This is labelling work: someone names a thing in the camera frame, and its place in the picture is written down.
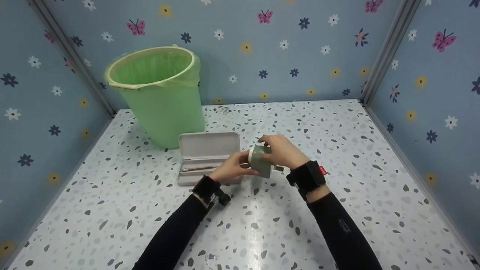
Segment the white flower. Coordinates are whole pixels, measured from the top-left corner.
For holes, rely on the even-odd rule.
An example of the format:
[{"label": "white flower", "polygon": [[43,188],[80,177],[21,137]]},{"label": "white flower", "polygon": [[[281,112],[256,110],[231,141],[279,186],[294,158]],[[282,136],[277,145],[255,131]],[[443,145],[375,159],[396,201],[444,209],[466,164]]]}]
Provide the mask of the white flower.
[{"label": "white flower", "polygon": [[90,11],[96,10],[96,7],[94,6],[92,0],[83,0],[82,2],[85,4],[86,8],[90,9]]},{"label": "white flower", "polygon": [[52,87],[53,90],[52,90],[52,93],[55,95],[55,96],[61,96],[61,94],[63,93],[62,90],[60,90],[60,87],[58,86],[54,86]]},{"label": "white flower", "polygon": [[85,62],[85,65],[87,65],[87,67],[92,66],[92,63],[87,58],[84,59],[84,62]]},{"label": "white flower", "polygon": [[328,22],[330,23],[330,26],[338,24],[338,14],[333,14],[332,16],[328,17],[330,20]]},{"label": "white flower", "polygon": [[22,115],[21,113],[18,112],[17,109],[12,109],[8,108],[8,110],[5,110],[7,113],[5,114],[6,117],[8,117],[8,120],[18,120],[18,117]]},{"label": "white flower", "polygon": [[472,180],[470,184],[474,184],[477,189],[480,189],[480,175],[477,175],[477,173],[474,172],[473,175],[470,176],[470,179]]},{"label": "white flower", "polygon": [[408,35],[408,40],[413,41],[413,39],[417,36],[417,30],[413,29],[410,30],[410,34]]},{"label": "white flower", "polygon": [[237,82],[237,77],[235,75],[232,75],[228,77],[228,80],[231,81],[233,84]]},{"label": "white flower", "polygon": [[30,58],[28,58],[28,59],[29,59],[28,62],[32,65],[32,67],[40,68],[40,65],[41,65],[42,63],[40,63],[40,62],[38,61],[38,58],[35,58],[35,56],[32,55],[32,56],[31,56]]},{"label": "white flower", "polygon": [[110,35],[108,32],[103,32],[102,37],[104,40],[108,41],[109,43],[113,41],[112,35]]},{"label": "white flower", "polygon": [[222,29],[217,29],[216,31],[213,32],[215,34],[214,37],[218,38],[218,40],[221,40],[223,38],[223,32]]},{"label": "white flower", "polygon": [[325,54],[329,54],[330,53],[330,45],[325,45],[322,47],[322,53],[325,55]]},{"label": "white flower", "polygon": [[398,67],[398,60],[397,59],[393,60],[391,65],[392,65],[392,69],[396,69]]},{"label": "white flower", "polygon": [[453,129],[454,126],[456,126],[456,122],[458,121],[457,118],[454,117],[450,117],[450,115],[448,116],[447,119],[445,119],[445,122],[447,123],[445,125],[445,127],[449,127],[450,129]]},{"label": "white flower", "polygon": [[282,50],[288,49],[288,45],[288,40],[283,40],[280,42],[280,48],[282,48]]}]

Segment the wall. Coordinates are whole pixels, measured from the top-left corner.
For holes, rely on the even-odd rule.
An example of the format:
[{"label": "wall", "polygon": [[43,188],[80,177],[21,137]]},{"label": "wall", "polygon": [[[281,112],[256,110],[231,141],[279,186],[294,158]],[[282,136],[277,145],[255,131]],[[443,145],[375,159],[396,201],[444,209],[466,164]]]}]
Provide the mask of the wall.
[{"label": "wall", "polygon": [[[479,1],[428,3],[415,13],[372,109],[480,253]],[[439,46],[444,29],[453,34]]]},{"label": "wall", "polygon": [[[58,0],[48,6],[99,83],[105,67],[125,53],[178,44],[200,56],[202,103],[212,104],[359,98],[400,4],[385,0],[365,12],[366,2]],[[269,23],[260,23],[262,11]],[[132,23],[140,30],[131,30]],[[127,107],[115,89],[106,94],[117,108]]]},{"label": "wall", "polygon": [[3,269],[109,117],[26,1],[0,1],[0,24]]}]

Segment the plastic bucket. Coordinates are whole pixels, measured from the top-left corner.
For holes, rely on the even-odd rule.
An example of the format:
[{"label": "plastic bucket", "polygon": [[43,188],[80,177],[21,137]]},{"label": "plastic bucket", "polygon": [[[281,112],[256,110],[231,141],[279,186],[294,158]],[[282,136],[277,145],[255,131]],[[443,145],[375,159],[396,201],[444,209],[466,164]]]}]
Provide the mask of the plastic bucket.
[{"label": "plastic bucket", "polygon": [[190,50],[173,45],[134,52],[113,62],[105,79],[155,144],[178,148],[180,134],[204,131],[200,59]]}]

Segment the speckled white surface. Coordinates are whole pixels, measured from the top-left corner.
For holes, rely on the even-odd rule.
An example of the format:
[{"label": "speckled white surface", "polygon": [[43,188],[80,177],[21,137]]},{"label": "speckled white surface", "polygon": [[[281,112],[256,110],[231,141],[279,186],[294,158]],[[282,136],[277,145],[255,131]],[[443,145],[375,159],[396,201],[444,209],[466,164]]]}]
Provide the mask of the speckled white surface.
[{"label": "speckled white surface", "polygon": [[[207,131],[235,131],[243,149],[283,133],[318,160],[384,269],[474,269],[356,100],[204,113]],[[121,110],[10,269],[130,269],[190,194],[175,183],[179,161],[177,149],[149,143],[132,112]],[[223,189],[231,203],[210,211],[178,269],[335,269],[313,216],[280,172]]]}]

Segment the butterfly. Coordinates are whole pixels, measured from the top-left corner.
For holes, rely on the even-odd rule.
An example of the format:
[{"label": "butterfly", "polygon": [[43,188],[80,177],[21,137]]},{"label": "butterfly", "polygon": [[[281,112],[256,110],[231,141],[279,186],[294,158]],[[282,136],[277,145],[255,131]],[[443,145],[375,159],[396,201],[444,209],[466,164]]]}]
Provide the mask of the butterfly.
[{"label": "butterfly", "polygon": [[384,0],[371,0],[365,2],[365,13],[375,13]]},{"label": "butterfly", "polygon": [[269,24],[270,23],[270,18],[272,18],[272,15],[273,15],[272,10],[267,10],[266,13],[264,13],[264,11],[262,11],[262,13],[258,13],[258,20],[260,21],[261,24],[263,24],[263,23]]},{"label": "butterfly", "polygon": [[444,30],[444,35],[442,36],[442,32],[438,31],[435,35],[435,42],[432,44],[432,47],[437,47],[439,52],[443,52],[445,47],[449,46],[456,40],[456,36],[452,36],[453,32],[448,36],[445,36],[445,32],[447,29]]},{"label": "butterfly", "polygon": [[132,32],[132,34],[134,36],[136,35],[142,35],[142,36],[145,36],[145,21],[144,20],[141,20],[141,21],[138,21],[137,19],[137,23],[134,23],[132,22],[132,20],[129,20],[131,23],[127,23],[127,27],[128,29],[130,29],[130,31]]},{"label": "butterfly", "polygon": [[43,34],[43,36],[50,41],[50,43],[55,42],[55,38],[53,37],[52,34],[50,34],[49,31],[45,30],[46,33]]}]

